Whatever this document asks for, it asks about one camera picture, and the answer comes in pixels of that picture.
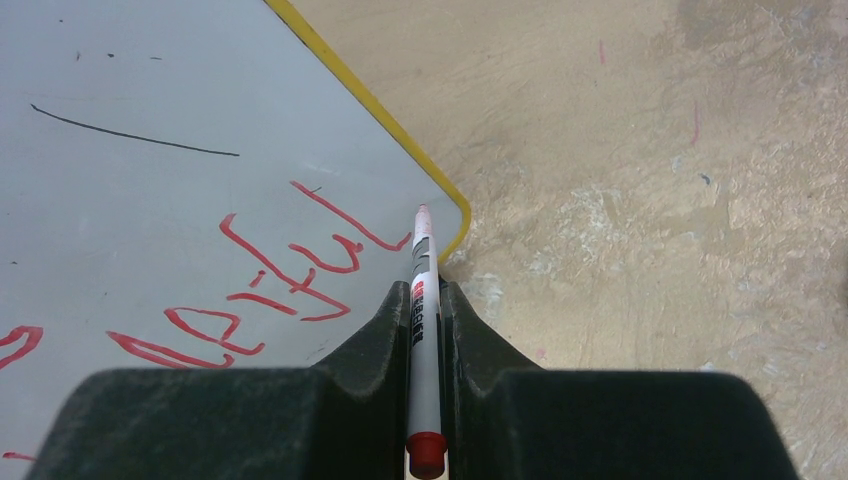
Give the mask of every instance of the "yellow edge trim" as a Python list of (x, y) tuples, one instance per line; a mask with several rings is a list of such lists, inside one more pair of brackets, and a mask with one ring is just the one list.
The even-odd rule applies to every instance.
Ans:
[(465, 196), (448, 180), (448, 177), (439, 170), (439, 167), (433, 163), (433, 160), (424, 153), (424, 150), (415, 143), (415, 140), (397, 123), (397, 120), (392, 118), (391, 114), (380, 105), (371, 92), (356, 78), (356, 75), (347, 68), (347, 65), (336, 55), (335, 52), (327, 45), (326, 42), (309, 26), (309, 23), (300, 16), (300, 13), (294, 6), (286, 0), (265, 0), (265, 3), (271, 7), (271, 10), (280, 17), (280, 19), (289, 26), (289, 28), (312, 50), (312, 53), (333, 72), (333, 75), (348, 89), (350, 93), (359, 100), (359, 103), (368, 110), (369, 113), (386, 129), (389, 134), (403, 147), (404, 150), (416, 161), (421, 168), (430, 175), (430, 178), (444, 190), (451, 200), (459, 207), (462, 213), (462, 224), (459, 227), (459, 234), (448, 244), (447, 247), (439, 255), (439, 261), (444, 262), (448, 255), (453, 252), (459, 243), (465, 238), (468, 233), (468, 227), (471, 225), (471, 206), (468, 204)]

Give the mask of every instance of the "red marker cap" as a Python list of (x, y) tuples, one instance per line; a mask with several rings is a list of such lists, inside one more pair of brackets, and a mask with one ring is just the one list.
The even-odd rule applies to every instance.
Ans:
[(440, 433), (418, 432), (406, 440), (409, 473), (421, 480), (433, 480), (445, 473), (448, 442)]

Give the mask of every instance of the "white surface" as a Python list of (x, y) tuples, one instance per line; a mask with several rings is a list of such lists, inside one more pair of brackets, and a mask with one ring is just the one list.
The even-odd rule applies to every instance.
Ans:
[[(363, 325), (391, 282), (408, 279), (411, 247), (378, 246), (291, 181), (320, 187), (390, 244), (410, 233), (421, 203), (444, 244), (459, 230), (458, 208), (259, 0), (6, 1), (0, 79), (0, 339), (43, 328), (35, 349), (0, 370), (0, 453), (35, 455), (65, 396), (93, 371), (154, 366), (106, 331), (253, 367), (314, 363)], [(30, 104), (239, 156), (97, 132)], [(291, 293), (227, 238), (219, 224), (230, 214), (233, 231), (295, 282), (315, 268), (311, 287), (350, 313), (299, 321), (338, 309)], [(350, 266), (334, 234), (362, 244), (359, 271), (325, 271), (289, 248)], [(260, 269), (267, 275), (250, 288)], [(226, 299), (242, 292), (297, 314)], [(196, 338), (163, 314), (174, 307), (238, 315), (230, 342), (265, 347), (251, 356)], [(230, 326), (181, 314), (214, 338)], [(0, 347), (0, 358), (23, 344)], [(28, 466), (0, 458), (0, 478)]]

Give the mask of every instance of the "black line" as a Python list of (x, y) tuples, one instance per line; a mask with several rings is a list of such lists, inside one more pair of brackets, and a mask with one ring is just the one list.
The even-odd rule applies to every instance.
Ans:
[(58, 115), (53, 115), (52, 113), (45, 112), (44, 110), (36, 107), (35, 105), (33, 105), (31, 103), (29, 104), (29, 106), (32, 107), (32, 109), (35, 110), (38, 113), (43, 113), (44, 115), (47, 115), (48, 117), (51, 117), (51, 118), (55, 118), (56, 120), (59, 120), (61, 122), (70, 123), (71, 125), (76, 125), (76, 126), (82, 127), (82, 128), (88, 128), (89, 130), (95, 130), (95, 131), (98, 131), (98, 132), (108, 133), (110, 135), (117, 135), (119, 137), (132, 138), (132, 139), (141, 140), (141, 141), (144, 141), (144, 142), (158, 143), (159, 145), (167, 145), (169, 147), (177, 147), (177, 148), (184, 148), (186, 150), (194, 150), (195, 152), (212, 153), (212, 154), (215, 154), (215, 155), (227, 155), (227, 156), (230, 156), (230, 157), (238, 157), (239, 156), (238, 153), (221, 152), (221, 151), (218, 151), (218, 150), (206, 150), (205, 148), (190, 147), (188, 145), (180, 145), (179, 143), (163, 142), (162, 140), (154, 140), (152, 138), (144, 138), (144, 137), (139, 137), (137, 135), (130, 135), (129, 133), (121, 133), (121, 132), (116, 132), (114, 130), (106, 130), (105, 128), (95, 127), (93, 125), (86, 125), (84, 123), (75, 122), (75, 121), (69, 120), (67, 118), (62, 118)]

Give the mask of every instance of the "marker barrel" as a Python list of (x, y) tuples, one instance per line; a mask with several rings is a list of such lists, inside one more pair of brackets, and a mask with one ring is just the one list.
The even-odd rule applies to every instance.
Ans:
[(410, 473), (427, 480), (444, 473), (447, 441), (442, 435), (438, 255), (426, 205), (421, 205), (415, 215), (410, 288), (412, 319), (406, 449)]

